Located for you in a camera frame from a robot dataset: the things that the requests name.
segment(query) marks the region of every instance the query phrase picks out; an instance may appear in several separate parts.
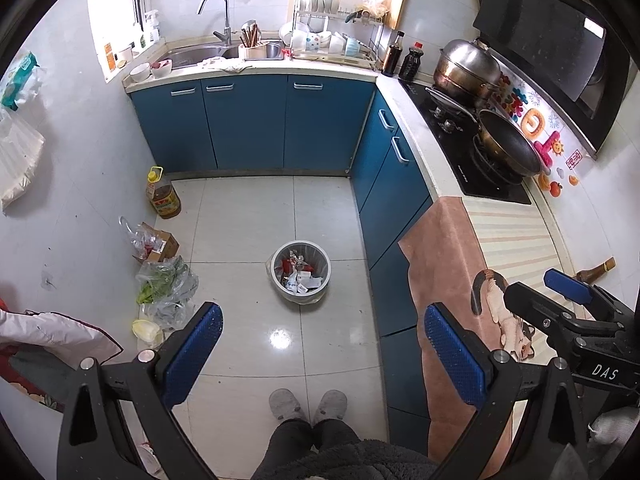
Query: black pants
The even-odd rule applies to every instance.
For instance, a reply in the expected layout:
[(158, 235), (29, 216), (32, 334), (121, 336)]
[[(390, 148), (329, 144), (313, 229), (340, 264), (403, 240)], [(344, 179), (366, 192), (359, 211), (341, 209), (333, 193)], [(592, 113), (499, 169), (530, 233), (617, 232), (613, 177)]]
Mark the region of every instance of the black pants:
[(358, 436), (341, 420), (329, 418), (316, 424), (314, 428), (298, 418), (285, 420), (271, 435), (267, 452), (252, 479), (307, 456), (313, 445), (318, 451), (322, 451), (357, 442), (360, 442)]

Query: stainless steel sink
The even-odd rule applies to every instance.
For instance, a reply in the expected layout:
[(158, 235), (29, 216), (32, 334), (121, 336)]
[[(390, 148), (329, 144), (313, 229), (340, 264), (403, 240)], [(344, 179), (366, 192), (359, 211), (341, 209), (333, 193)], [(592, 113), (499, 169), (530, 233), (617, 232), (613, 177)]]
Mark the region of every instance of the stainless steel sink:
[[(166, 54), (159, 57), (155, 61), (164, 61), (165, 59), (171, 59), (173, 61), (172, 68), (185, 68), (187, 66), (194, 66), (201, 62), (203, 59), (209, 57), (222, 56), (226, 59), (238, 57), (238, 44), (234, 43), (231, 46), (225, 46), (219, 43), (205, 43), (193, 46), (184, 46), (180, 48), (172, 48), (167, 51)], [(267, 57), (264, 59), (283, 59), (282, 54), (283, 43), (281, 41), (274, 40), (267, 44)]]

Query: blue gripper pad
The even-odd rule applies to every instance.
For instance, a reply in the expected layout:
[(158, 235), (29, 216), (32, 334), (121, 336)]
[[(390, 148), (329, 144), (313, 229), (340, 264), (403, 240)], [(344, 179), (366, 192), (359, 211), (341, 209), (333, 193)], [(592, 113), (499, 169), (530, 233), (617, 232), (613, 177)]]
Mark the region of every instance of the blue gripper pad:
[(435, 305), (425, 311), (424, 331), (462, 400), (479, 410), (486, 398), (484, 371)]
[(171, 409), (187, 399), (200, 370), (222, 334), (222, 310), (211, 303), (164, 373), (162, 403)]
[(559, 270), (549, 269), (545, 272), (545, 285), (574, 303), (581, 305), (591, 303), (592, 296), (589, 287)]

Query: chrome faucet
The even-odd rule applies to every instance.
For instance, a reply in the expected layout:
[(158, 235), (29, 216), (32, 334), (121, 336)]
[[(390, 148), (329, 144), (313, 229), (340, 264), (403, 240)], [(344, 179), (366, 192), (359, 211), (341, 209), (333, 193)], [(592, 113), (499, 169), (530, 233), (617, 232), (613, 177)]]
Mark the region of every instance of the chrome faucet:
[[(218, 31), (214, 30), (213, 35), (222, 41), (226, 46), (231, 45), (231, 26), (229, 25), (229, 0), (225, 1), (225, 33), (220, 34)], [(198, 14), (202, 14), (202, 9), (204, 9), (204, 4), (207, 3), (207, 0), (202, 0), (200, 2), (200, 6), (198, 7)]]

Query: black glass cooktop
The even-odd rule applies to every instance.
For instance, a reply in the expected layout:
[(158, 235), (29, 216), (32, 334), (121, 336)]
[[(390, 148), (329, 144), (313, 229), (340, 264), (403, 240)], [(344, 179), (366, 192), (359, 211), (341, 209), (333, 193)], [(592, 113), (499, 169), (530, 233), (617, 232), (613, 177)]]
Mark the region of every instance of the black glass cooktop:
[(420, 83), (400, 81), (438, 141), (465, 195), (531, 204), (521, 178), (488, 160), (474, 137), (478, 128), (464, 114), (438, 106)]

